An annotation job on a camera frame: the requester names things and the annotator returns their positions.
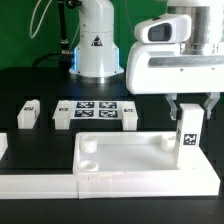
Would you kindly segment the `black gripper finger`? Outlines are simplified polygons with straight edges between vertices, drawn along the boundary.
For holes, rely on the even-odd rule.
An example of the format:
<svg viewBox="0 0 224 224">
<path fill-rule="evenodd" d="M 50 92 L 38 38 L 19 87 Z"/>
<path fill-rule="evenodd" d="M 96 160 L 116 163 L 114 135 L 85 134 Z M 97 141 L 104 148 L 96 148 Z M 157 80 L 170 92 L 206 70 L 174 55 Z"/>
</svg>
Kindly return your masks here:
<svg viewBox="0 0 224 224">
<path fill-rule="evenodd" d="M 204 108 L 205 108 L 205 111 L 206 111 L 206 119 L 207 120 L 209 120 L 211 118 L 212 109 L 218 103 L 219 99 L 220 99 L 220 93 L 219 92 L 207 93 L 207 99 L 204 103 Z"/>
<path fill-rule="evenodd" d="M 172 120 L 175 120 L 177 118 L 177 112 L 178 112 L 178 108 L 175 103 L 175 101 L 177 100 L 177 94 L 176 93 L 167 94 L 165 98 L 170 106 L 170 117 Z"/>
</svg>

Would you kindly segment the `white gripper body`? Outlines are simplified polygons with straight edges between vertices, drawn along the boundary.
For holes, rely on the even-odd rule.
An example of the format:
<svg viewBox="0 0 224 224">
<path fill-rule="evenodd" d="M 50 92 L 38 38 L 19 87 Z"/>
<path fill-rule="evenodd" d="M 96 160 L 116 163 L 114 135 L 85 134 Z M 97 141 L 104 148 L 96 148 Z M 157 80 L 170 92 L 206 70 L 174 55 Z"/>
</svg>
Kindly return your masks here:
<svg viewBox="0 0 224 224">
<path fill-rule="evenodd" d="M 224 92 L 224 55 L 181 55 L 179 44 L 136 42 L 126 86 L 132 94 Z"/>
</svg>

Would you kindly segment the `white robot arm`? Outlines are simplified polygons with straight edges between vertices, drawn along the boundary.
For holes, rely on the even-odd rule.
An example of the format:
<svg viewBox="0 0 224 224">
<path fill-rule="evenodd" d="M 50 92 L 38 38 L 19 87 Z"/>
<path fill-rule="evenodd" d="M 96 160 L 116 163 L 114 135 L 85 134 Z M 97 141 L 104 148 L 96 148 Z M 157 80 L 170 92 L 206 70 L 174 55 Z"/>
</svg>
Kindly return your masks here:
<svg viewBox="0 0 224 224">
<path fill-rule="evenodd" d="M 167 0 L 166 13 L 135 26 L 136 43 L 127 67 L 119 65 L 114 43 L 114 9 L 109 0 L 77 3 L 80 42 L 70 73 L 87 82 L 104 82 L 126 74 L 133 94 L 206 93 L 211 110 L 224 92 L 224 0 Z"/>
</svg>

